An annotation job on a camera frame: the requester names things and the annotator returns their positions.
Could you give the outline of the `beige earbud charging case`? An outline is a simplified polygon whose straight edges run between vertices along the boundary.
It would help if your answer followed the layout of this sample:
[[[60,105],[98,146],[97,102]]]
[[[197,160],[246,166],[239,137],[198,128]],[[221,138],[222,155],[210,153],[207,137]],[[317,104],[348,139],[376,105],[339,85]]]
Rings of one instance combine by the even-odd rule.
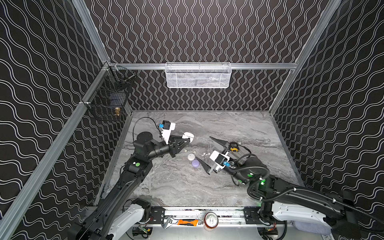
[[[193,140],[194,140],[194,138],[195,138],[195,136],[194,136],[194,134],[192,134],[192,133],[185,132],[185,133],[183,134],[182,138],[183,138],[183,139],[189,139],[189,140],[190,140],[190,143],[192,143]]]

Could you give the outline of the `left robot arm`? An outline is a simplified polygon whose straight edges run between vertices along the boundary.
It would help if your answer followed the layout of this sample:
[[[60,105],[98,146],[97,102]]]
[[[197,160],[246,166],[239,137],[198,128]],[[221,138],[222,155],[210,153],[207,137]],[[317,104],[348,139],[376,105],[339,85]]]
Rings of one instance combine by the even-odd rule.
[[[144,181],[153,167],[152,160],[170,155],[175,157],[194,139],[191,133],[169,135],[167,141],[156,141],[150,132],[142,132],[133,142],[135,150],[126,162],[119,180],[107,197],[82,224],[73,224],[69,240],[119,240],[135,224],[150,221],[149,202],[135,199],[123,210],[130,195]]]

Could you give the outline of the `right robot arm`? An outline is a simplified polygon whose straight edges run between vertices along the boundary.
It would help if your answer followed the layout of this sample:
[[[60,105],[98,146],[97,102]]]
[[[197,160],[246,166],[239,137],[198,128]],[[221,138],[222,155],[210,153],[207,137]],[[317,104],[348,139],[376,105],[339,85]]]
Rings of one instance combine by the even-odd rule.
[[[350,239],[359,239],[363,232],[382,235],[383,228],[366,228],[359,223],[360,216],[383,225],[384,221],[372,214],[358,209],[354,203],[354,194],[341,191],[339,194],[324,193],[309,189],[271,175],[268,167],[248,151],[242,156],[237,154],[242,145],[213,138],[224,147],[221,152],[213,151],[210,155],[212,165],[196,158],[207,174],[225,171],[234,184],[247,186],[247,194],[261,202],[259,220],[269,226],[274,221],[302,222],[322,225],[332,234]]]

